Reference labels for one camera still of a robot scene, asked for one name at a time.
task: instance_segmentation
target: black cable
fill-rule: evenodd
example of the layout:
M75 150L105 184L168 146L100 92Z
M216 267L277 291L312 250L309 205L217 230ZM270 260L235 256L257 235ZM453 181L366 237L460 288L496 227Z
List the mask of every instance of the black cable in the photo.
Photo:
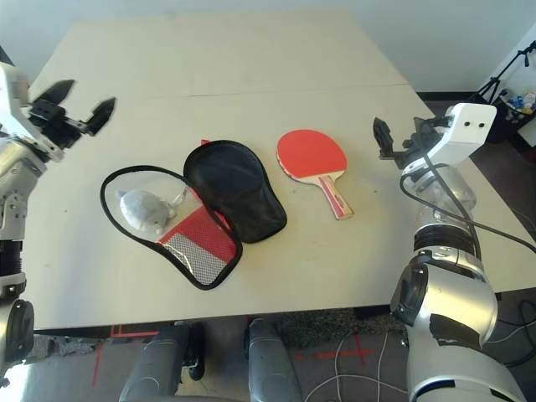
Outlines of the black cable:
M433 165L435 168L443 168L445 166L445 164L440 164L440 165ZM497 229L494 229L490 226L486 226L485 224L480 224L478 222L475 222L474 220L472 219L466 219L466 218L463 218L461 217L460 215L456 215L456 214L453 214L452 212L450 211L447 211L443 208L439 208L438 206L434 205L433 203L429 203L428 201L426 201L425 199L422 199L422 198L419 198L417 197L416 195L413 195L412 193L410 193L406 188L405 188L405 185L404 185L404 182L405 182L405 179L407 179L408 177L410 177L413 173L406 173L406 174L403 174L402 176L400 176L400 181L399 181L399 187L400 187L400 190L402 191L402 193L404 193L405 195L407 195L408 197L410 197L411 199L417 201L418 203L421 203L423 205L426 205L427 207L430 207L446 216L450 216L451 218L454 218L454 219L457 219L457 220L460 220L461 222L465 222L466 224L473 224L474 226L476 226L477 228L480 228L480 229L484 229L484 230L487 230L488 232L492 232L494 233L495 235L499 235L499 236L502 236L502 237L505 237L506 239L510 239L510 240L513 240L517 243L519 243L520 245L524 245L525 247L527 247L528 249L530 249L534 254L536 254L536 247L531 245L528 241L525 241L523 239L519 239L518 237L516 236L512 236L511 234L508 234L508 233L505 233L505 232L502 232L501 230L497 230Z
M526 324L523 324L522 322L510 322L510 321L502 320L500 318L498 318L497 321L502 322L503 324L511 325L513 327L526 327L527 325L530 325L530 324L536 322L536 318L534 318L533 320L527 322Z
M420 130L418 132L418 135L416 136L416 140L417 140L416 145L422 151L422 156L425 159L426 165L428 165L428 168L430 169L430 171L432 173L434 173L435 180L437 180L437 182L443 187L443 190L446 192L446 194L452 200L454 205L460 210L460 212L463 215L463 217L472 222L471 215L467 212L466 208L463 206L461 201L452 192L452 190L446 184L446 182L443 179L443 177L439 174L439 172L437 172L437 169L432 164L432 161L428 157L428 153L426 152L425 148L422 145L421 136L422 136L422 130ZM472 241L473 241L473 245L474 245L474 250L475 250L475 256L479 260L482 260L482 252L481 252L481 249L480 249L480 241L478 240L478 235L477 235L477 231L475 230L474 224L469 224L469 232L471 233L471 237L472 237Z
M524 330L525 330L525 335L526 335L526 338L528 340L528 343L530 344L530 346L532 348L531 348L530 352L526 353L521 358L513 360L512 362L503 363L508 368L520 366L521 364L525 364L530 359L532 359L534 356L536 356L536 343L534 342L533 338L530 336L530 332L528 331L528 325L530 324L530 322L527 322L525 320L525 314L524 314L524 311L523 311L523 305L524 304L530 305L534 309L535 312L536 312L536 305L534 305L534 303L532 303L530 300L522 300L519 303L519 314L521 315L521 319L523 320L523 327L524 327Z

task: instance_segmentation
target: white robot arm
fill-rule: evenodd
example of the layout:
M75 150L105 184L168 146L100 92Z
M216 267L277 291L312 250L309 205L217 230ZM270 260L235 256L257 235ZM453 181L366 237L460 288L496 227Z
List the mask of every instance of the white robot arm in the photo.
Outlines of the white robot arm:
M6 371L34 345L34 309L18 298L26 287L20 252L28 196L45 163L59 162L81 134L94 136L115 105L115 98L105 100L88 121L71 120L59 103L73 84L60 81L30 104L27 81L18 69L0 63L0 388L9 384Z
M374 136L380 157L402 169L401 188L471 218L476 197L452 165L484 143L495 113L494 106L458 104L442 118L415 119L417 132L404 142L404 152L393 152L389 128L380 119L374 121ZM407 328L410 401L525 401L510 372L482 351L497 320L497 299L476 232L438 209L421 208L414 256L390 305Z

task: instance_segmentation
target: white table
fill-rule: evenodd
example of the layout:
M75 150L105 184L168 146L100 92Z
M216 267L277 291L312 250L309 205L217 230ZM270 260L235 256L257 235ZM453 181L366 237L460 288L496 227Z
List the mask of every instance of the white table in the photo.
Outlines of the white table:
M85 117L118 98L110 123L49 164L30 199L23 263L36 328L356 307L389 302L410 258L417 205L378 160L375 116L397 141L429 117L396 68L340 12L161 16L75 25L32 86L77 85L64 103ZM310 127L348 156L338 188L355 215L336 221L321 191L290 180L276 141ZM181 173L202 138L231 139L264 163L288 214L277 235L245 245L216 289L193 287L169 262L120 234L98 191L110 172L151 163ZM530 237L470 161L476 220ZM530 251L479 231L495 291L536 286Z

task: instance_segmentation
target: black mesh case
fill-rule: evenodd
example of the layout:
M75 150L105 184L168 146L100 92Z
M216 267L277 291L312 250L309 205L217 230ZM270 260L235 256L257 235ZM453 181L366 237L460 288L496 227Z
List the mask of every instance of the black mesh case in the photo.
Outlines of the black mesh case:
M256 243L285 227L285 210L262 163L248 147L227 140L208 142L190 153L183 171L244 243Z
M168 194L159 193L163 188ZM136 207L147 192L167 199L176 196L179 201L165 219L149 215L150 219L144 217L143 228L135 228L122 208L129 199ZM242 244L224 218L207 208L193 185L175 172L155 166L125 167L104 180L100 195L106 217L121 233L164 256L201 290L219 285L242 255ZM158 212L168 206L154 197L148 201L161 207Z

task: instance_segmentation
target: red fabric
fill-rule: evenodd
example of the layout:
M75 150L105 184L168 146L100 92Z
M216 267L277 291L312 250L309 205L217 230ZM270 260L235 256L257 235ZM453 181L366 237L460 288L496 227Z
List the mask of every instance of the red fabric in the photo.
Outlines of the red fabric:
M175 234L183 235L223 262L227 263L235 256L235 244L213 221L205 207L193 211L185 220L167 232L160 239L160 243L166 244Z

